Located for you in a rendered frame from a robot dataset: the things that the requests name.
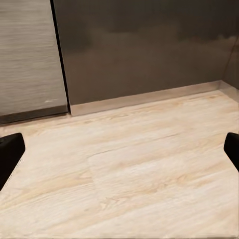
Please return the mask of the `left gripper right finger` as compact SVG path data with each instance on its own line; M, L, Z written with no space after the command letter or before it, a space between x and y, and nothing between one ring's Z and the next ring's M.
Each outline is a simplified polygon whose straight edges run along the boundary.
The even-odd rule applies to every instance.
M227 134L224 151L239 172L239 134L232 132Z

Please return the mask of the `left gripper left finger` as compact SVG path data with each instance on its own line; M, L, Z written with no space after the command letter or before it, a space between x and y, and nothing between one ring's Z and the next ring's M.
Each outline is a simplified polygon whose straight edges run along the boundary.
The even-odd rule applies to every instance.
M0 138L0 191L24 152L25 144L20 132Z

